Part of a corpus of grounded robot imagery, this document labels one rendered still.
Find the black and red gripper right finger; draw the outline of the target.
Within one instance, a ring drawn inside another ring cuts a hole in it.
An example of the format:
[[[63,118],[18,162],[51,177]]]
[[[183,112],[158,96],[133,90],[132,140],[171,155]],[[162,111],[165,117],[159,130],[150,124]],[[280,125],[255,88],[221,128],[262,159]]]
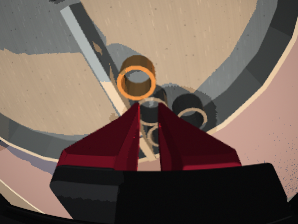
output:
[[[158,144],[161,171],[242,166],[234,148],[181,119],[160,102]]]

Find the bronze bushing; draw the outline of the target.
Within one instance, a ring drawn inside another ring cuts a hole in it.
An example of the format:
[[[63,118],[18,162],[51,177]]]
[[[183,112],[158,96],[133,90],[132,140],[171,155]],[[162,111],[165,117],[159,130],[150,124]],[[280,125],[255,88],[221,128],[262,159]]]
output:
[[[150,77],[142,83],[134,83],[126,78],[125,73],[131,70],[141,70]],[[150,80],[151,78],[151,80]],[[147,57],[133,55],[128,57],[121,66],[117,79],[117,87],[122,95],[132,100],[142,100],[150,96],[156,85],[155,67]]]

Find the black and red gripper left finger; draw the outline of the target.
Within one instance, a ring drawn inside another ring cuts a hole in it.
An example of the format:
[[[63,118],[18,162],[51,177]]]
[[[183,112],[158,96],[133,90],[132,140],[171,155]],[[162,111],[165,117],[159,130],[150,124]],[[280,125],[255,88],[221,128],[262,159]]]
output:
[[[65,148],[57,166],[137,171],[139,143],[140,103],[135,103],[116,120]]]

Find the grey metal bushing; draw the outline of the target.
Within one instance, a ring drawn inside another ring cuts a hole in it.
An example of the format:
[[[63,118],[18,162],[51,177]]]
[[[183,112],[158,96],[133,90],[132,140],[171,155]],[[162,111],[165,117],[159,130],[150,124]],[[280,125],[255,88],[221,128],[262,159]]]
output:
[[[203,129],[207,123],[207,115],[202,105],[201,100],[194,94],[182,94],[177,97],[172,105],[173,112],[183,120],[194,125],[199,129]],[[182,114],[188,111],[196,111],[189,116],[182,116]]]
[[[146,101],[162,102],[168,107],[167,95],[165,90],[161,86],[156,84],[155,89],[150,96],[142,100],[135,100],[135,103],[140,103],[140,123],[147,126],[156,126],[158,125],[158,106],[154,108],[145,107],[142,105],[142,103]]]
[[[149,142],[158,147],[158,125],[147,126],[147,139]]]

